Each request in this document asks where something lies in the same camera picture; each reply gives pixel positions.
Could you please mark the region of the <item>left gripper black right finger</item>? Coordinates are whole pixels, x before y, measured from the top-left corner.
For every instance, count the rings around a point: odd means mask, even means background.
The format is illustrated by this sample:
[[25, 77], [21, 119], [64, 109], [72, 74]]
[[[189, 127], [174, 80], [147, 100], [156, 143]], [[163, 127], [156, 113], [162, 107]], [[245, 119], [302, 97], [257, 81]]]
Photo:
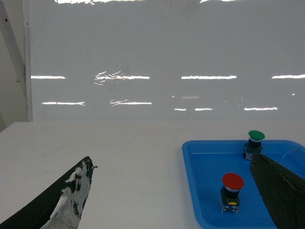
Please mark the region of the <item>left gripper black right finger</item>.
[[278, 229], [305, 227], [305, 180], [271, 158], [252, 156], [250, 172]]

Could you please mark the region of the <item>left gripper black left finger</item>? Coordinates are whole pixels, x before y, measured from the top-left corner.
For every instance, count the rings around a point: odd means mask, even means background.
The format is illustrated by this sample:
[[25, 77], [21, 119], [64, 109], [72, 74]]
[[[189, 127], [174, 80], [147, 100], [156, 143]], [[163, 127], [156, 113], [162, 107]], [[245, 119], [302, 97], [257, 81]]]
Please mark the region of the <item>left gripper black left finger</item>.
[[2, 229], [76, 229], [96, 166], [84, 157], [29, 204], [0, 224]]

